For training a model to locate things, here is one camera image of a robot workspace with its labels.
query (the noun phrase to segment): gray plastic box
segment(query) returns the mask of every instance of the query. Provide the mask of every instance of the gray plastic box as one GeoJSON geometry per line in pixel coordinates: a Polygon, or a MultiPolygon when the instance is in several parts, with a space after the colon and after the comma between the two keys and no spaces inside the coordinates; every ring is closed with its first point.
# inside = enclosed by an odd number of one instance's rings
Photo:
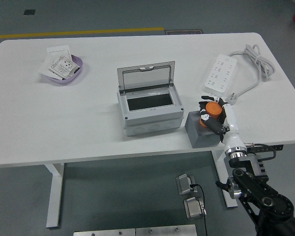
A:
{"type": "Polygon", "coordinates": [[[125,135],[178,128],[183,105],[174,85],[175,62],[118,68],[118,102],[125,135]]]}
{"type": "Polygon", "coordinates": [[[192,148],[207,148],[220,143],[220,137],[200,125],[200,111],[189,112],[185,128],[192,148]]]}

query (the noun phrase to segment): white power strip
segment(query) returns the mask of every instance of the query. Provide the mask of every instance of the white power strip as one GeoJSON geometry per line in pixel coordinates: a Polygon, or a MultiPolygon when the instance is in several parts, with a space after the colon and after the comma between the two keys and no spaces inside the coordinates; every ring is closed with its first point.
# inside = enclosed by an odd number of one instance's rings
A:
{"type": "Polygon", "coordinates": [[[207,76],[204,91],[221,97],[231,80],[237,60],[235,58],[220,54],[207,76]]]}

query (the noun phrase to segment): black cable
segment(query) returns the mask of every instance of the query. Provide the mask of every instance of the black cable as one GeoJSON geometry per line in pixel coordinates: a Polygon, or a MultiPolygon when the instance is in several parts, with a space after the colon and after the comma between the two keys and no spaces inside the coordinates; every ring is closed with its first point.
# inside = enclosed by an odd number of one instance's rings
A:
{"type": "Polygon", "coordinates": [[[261,159],[258,159],[258,161],[268,161],[268,160],[272,160],[276,157],[276,150],[273,147],[266,145],[266,144],[255,144],[255,146],[262,146],[262,147],[268,148],[271,151],[273,151],[273,156],[261,158],[261,159]]]}
{"type": "MultiPolygon", "coordinates": [[[[205,211],[205,209],[206,209],[205,193],[204,193],[202,187],[201,187],[199,184],[195,183],[195,184],[191,184],[191,185],[190,185],[191,188],[196,187],[196,186],[199,186],[199,187],[201,188],[202,195],[203,195],[203,210],[205,211]]],[[[204,211],[202,212],[202,208],[201,208],[201,206],[200,206],[200,211],[201,211],[201,214],[203,215],[203,219],[204,219],[204,222],[205,222],[205,229],[206,229],[206,236],[207,236],[206,214],[205,214],[204,211]]]]}

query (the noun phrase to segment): gray cube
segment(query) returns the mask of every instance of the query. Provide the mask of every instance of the gray cube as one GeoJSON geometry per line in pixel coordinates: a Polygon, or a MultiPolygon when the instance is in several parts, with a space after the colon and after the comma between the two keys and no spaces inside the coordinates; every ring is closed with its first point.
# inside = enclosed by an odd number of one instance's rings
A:
{"type": "Polygon", "coordinates": [[[218,145],[220,137],[200,125],[199,120],[199,111],[189,112],[185,128],[192,148],[208,148],[218,145]]]}

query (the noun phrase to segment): socket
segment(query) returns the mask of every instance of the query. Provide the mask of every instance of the socket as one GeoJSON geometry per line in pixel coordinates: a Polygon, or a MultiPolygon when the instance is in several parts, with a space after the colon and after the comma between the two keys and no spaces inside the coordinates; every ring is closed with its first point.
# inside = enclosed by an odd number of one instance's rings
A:
{"type": "Polygon", "coordinates": [[[221,97],[231,80],[237,60],[235,58],[219,54],[204,83],[204,91],[221,97]]]}
{"type": "Polygon", "coordinates": [[[207,216],[207,211],[202,198],[192,197],[184,200],[183,203],[189,220],[207,216]]]}
{"type": "Polygon", "coordinates": [[[197,193],[197,187],[190,187],[191,184],[195,183],[195,178],[193,176],[188,176],[183,174],[176,178],[176,183],[178,187],[178,192],[180,195],[197,193]]]}

